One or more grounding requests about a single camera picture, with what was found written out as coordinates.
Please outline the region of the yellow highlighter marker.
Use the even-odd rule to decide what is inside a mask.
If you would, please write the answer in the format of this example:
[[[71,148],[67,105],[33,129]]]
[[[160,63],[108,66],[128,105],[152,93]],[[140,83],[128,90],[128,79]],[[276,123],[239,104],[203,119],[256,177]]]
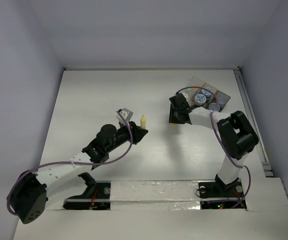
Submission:
[[[146,117],[145,117],[144,114],[142,115],[142,117],[141,117],[141,119],[140,119],[140,127],[141,127],[142,129],[146,129]]]

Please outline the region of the pink orange highlighter marker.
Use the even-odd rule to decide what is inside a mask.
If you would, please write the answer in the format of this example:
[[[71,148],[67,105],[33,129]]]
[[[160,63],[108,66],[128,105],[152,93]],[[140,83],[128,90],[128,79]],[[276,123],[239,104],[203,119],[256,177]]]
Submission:
[[[188,96],[189,96],[190,98],[193,98],[198,91],[199,91],[199,88],[198,88],[198,87],[192,87],[192,88],[188,91]]]

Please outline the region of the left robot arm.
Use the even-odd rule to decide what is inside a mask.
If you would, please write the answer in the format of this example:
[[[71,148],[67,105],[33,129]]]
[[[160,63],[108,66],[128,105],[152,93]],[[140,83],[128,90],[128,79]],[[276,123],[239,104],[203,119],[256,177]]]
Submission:
[[[81,197],[92,198],[96,181],[89,172],[111,164],[110,152],[125,143],[138,144],[148,132],[133,121],[120,124],[119,128],[103,125],[96,137],[70,160],[42,164],[21,173],[6,197],[7,210],[23,224],[29,224],[43,213],[55,190],[74,177],[84,179],[77,186]]]

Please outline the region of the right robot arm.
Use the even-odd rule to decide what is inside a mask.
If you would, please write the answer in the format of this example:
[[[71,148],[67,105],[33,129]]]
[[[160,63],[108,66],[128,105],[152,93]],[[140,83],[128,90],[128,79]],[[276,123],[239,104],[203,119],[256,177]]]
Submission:
[[[214,190],[219,196],[226,196],[238,181],[240,171],[248,169],[244,162],[259,143],[258,135],[242,111],[222,113],[202,106],[190,106],[183,93],[170,97],[169,101],[170,123],[213,130],[225,153],[223,164],[215,176]]]

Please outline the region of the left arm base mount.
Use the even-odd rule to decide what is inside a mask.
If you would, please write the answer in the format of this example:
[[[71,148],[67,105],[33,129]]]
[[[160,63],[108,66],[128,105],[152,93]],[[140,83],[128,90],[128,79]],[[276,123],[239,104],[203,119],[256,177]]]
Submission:
[[[66,198],[63,202],[65,210],[106,211],[111,209],[111,182],[96,180],[87,172],[78,175],[84,180],[86,188],[80,195]]]

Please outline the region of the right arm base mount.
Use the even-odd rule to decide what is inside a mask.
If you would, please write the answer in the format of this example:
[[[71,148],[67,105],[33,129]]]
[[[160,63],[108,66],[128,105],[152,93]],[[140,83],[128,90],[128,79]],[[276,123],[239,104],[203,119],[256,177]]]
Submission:
[[[215,181],[202,181],[198,183],[195,195],[200,199],[202,210],[247,208],[245,200],[241,201],[244,190],[240,180],[226,190],[222,189]]]

